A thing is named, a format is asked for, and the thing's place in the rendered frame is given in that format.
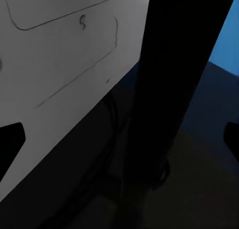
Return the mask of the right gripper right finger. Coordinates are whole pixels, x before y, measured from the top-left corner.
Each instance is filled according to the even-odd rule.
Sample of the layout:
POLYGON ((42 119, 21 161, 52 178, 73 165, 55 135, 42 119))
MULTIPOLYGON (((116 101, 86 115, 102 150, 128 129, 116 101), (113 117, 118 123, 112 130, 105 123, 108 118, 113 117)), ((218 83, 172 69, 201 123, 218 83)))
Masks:
POLYGON ((239 162, 239 124, 228 122, 223 140, 239 162))

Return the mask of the monitor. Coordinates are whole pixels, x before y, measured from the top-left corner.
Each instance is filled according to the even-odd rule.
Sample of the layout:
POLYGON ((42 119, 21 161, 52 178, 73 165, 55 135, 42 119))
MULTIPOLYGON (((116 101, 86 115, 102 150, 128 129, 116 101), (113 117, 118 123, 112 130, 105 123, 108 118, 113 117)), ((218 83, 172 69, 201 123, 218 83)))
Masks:
POLYGON ((104 159, 35 229, 55 229, 97 187, 140 211, 169 177, 167 156, 233 1, 0 0, 0 128, 22 123, 26 137, 0 202, 106 96, 114 132, 104 159), (118 132, 110 90, 138 61, 120 180, 106 171, 118 132))

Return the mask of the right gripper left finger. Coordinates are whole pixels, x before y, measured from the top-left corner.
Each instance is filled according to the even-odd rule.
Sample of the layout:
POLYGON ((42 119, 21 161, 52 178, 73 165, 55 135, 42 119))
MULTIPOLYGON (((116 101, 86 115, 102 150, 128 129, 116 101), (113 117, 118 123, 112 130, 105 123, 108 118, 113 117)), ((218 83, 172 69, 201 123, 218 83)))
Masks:
POLYGON ((0 182, 16 158, 26 137, 22 123, 0 128, 0 182))

